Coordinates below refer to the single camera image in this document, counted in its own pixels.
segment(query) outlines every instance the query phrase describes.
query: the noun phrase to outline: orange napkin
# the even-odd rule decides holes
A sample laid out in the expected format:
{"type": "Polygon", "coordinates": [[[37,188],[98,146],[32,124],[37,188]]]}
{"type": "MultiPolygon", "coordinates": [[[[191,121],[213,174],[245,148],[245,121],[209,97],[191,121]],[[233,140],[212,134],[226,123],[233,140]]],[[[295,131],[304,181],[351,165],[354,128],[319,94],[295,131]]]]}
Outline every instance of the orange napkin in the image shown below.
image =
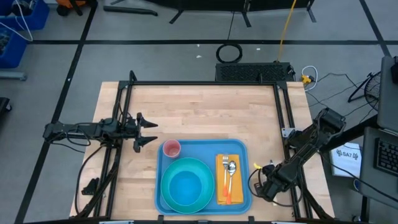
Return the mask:
{"type": "MultiPolygon", "coordinates": [[[[243,203],[243,188],[242,188],[242,175],[241,165],[239,163],[239,155],[228,155],[228,162],[235,161],[236,172],[232,175],[232,189],[231,189],[231,202],[233,205],[243,203]]],[[[229,187],[229,172],[226,172],[226,184],[229,187]]],[[[226,196],[223,195],[224,187],[224,165],[223,155],[218,154],[216,156],[216,193],[217,193],[217,204],[226,205],[226,196]]]]}

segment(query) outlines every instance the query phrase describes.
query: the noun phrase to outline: gray floor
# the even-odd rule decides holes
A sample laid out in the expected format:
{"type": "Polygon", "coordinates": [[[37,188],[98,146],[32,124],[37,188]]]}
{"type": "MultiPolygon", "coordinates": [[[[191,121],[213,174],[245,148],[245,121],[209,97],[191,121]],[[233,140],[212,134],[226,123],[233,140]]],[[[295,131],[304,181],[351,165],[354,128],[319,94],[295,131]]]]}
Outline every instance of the gray floor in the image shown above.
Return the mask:
{"type": "MultiPolygon", "coordinates": [[[[394,0],[366,0],[385,40],[398,40],[394,0]]],[[[104,12],[94,16],[88,40],[172,40],[226,39],[233,14],[230,12],[184,12],[170,25],[176,10],[145,1],[128,1],[128,6],[151,8],[159,17],[104,12]]],[[[59,17],[52,7],[44,30],[35,31],[37,40],[79,40],[89,9],[79,17],[71,13],[59,17]]],[[[297,10],[292,16],[286,38],[289,40],[376,40],[366,15],[357,0],[316,0],[312,23],[307,12],[297,10]]],[[[240,13],[234,15],[230,39],[280,39],[288,11],[251,12],[252,28],[247,28],[240,13]]],[[[76,45],[29,45],[21,65],[14,69],[28,74],[26,82],[0,81],[0,96],[9,97],[14,107],[0,129],[0,223],[12,223],[25,193],[40,148],[44,125],[52,119],[65,77],[69,71],[76,45]]],[[[214,80],[215,52],[219,45],[85,45],[70,86],[60,121],[90,121],[103,81],[125,80],[134,70],[140,80],[214,80]]],[[[278,45],[242,45],[241,62],[271,62],[276,59],[278,45]]],[[[398,55],[398,46],[388,46],[398,55]]],[[[225,60],[236,56],[225,48],[225,60]]],[[[285,45],[281,61],[290,62],[297,73],[306,65],[318,68],[319,76],[346,73],[355,83],[369,72],[378,72],[383,52],[379,45],[285,45]]],[[[343,76],[330,75],[310,93],[325,99],[351,86],[343,76]]],[[[347,103],[351,89],[323,103],[341,114],[348,114],[365,104],[365,100],[347,103]]],[[[308,104],[316,101],[308,95],[308,104]]],[[[311,107],[315,116],[321,105],[311,107]]],[[[348,127],[358,124],[367,115],[365,106],[348,116],[348,127]]],[[[67,218],[72,204],[76,176],[83,155],[51,146],[34,192],[25,222],[67,218]]],[[[361,196],[352,190],[352,179],[325,174],[336,217],[349,220],[359,214],[361,196]]],[[[371,220],[396,223],[396,211],[377,202],[371,204],[371,220]]]]}

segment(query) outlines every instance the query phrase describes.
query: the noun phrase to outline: yellow cable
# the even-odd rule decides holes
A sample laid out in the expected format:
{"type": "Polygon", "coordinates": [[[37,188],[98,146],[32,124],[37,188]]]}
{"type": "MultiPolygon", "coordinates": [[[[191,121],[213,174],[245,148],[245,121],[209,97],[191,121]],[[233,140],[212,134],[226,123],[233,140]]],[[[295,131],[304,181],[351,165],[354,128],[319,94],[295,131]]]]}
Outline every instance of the yellow cable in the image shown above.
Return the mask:
{"type": "Polygon", "coordinates": [[[290,8],[289,16],[287,17],[287,20],[286,20],[286,23],[285,23],[284,31],[282,32],[282,38],[280,39],[280,44],[279,44],[279,54],[278,54],[278,58],[277,58],[278,62],[279,62],[280,57],[282,56],[283,42],[284,42],[284,39],[285,39],[286,29],[287,29],[287,26],[289,24],[290,17],[292,17],[292,12],[293,12],[294,6],[296,5],[296,1],[297,0],[293,1],[292,8],[290,8]]]}

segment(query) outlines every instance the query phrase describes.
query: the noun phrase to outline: spoon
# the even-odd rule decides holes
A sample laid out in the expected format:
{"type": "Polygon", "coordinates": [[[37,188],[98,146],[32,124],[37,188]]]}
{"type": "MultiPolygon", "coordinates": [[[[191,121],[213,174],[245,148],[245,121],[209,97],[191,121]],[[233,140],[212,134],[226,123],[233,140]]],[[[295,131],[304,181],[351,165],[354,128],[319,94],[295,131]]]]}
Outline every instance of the spoon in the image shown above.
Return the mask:
{"type": "Polygon", "coordinates": [[[231,161],[228,164],[228,172],[229,172],[229,190],[228,190],[228,196],[226,198],[226,204],[231,205],[231,188],[232,188],[232,175],[236,172],[236,163],[235,161],[231,161]]]}

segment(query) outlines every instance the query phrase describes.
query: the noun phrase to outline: white paper sign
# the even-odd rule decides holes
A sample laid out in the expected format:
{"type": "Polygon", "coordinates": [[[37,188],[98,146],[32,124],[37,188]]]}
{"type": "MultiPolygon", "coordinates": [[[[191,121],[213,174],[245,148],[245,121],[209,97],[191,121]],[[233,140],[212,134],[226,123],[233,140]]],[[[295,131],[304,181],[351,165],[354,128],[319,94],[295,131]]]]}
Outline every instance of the white paper sign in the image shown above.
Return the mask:
{"type": "MultiPolygon", "coordinates": [[[[340,167],[348,172],[354,174],[359,178],[361,173],[361,151],[359,145],[355,143],[346,143],[336,149],[330,151],[331,163],[337,167],[340,167]]],[[[342,177],[352,177],[346,172],[331,167],[332,174],[342,177]]]]}

